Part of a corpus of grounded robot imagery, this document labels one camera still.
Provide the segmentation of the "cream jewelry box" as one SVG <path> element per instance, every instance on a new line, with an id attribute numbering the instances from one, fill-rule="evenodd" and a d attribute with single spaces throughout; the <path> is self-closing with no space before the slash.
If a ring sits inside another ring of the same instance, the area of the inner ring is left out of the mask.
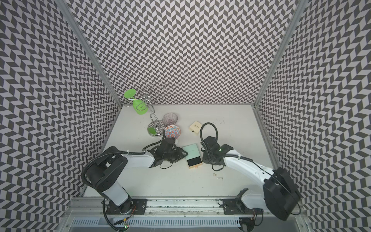
<path id="1" fill-rule="evenodd" d="M 202 126 L 202 123 L 195 121 L 189 126 L 189 130 L 194 134 L 199 134 Z"/>

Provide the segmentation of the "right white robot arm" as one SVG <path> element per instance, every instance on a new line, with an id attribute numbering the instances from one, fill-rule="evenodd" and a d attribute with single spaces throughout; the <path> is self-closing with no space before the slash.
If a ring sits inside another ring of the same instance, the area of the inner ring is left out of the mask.
<path id="1" fill-rule="evenodd" d="M 293 214 L 293 210 L 299 205 L 301 194 L 286 169 L 272 169 L 258 164 L 227 144 L 220 146 L 215 137 L 202 139 L 201 145 L 203 157 L 211 165 L 231 168 L 261 188 L 262 193 L 259 194 L 242 191 L 237 199 L 244 207 L 268 210 L 282 221 L 286 221 Z"/>

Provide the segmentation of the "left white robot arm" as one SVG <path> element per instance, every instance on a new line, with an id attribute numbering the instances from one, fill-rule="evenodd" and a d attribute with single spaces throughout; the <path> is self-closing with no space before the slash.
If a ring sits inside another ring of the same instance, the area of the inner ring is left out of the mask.
<path id="1" fill-rule="evenodd" d="M 173 164 L 186 158 L 188 152 L 175 142 L 175 138 L 163 137 L 160 141 L 145 146 L 141 152 L 109 147 L 83 167 L 81 179 L 116 206 L 124 206 L 129 202 L 130 196 L 118 182 L 121 173 L 132 168 L 155 168 L 164 161 Z"/>

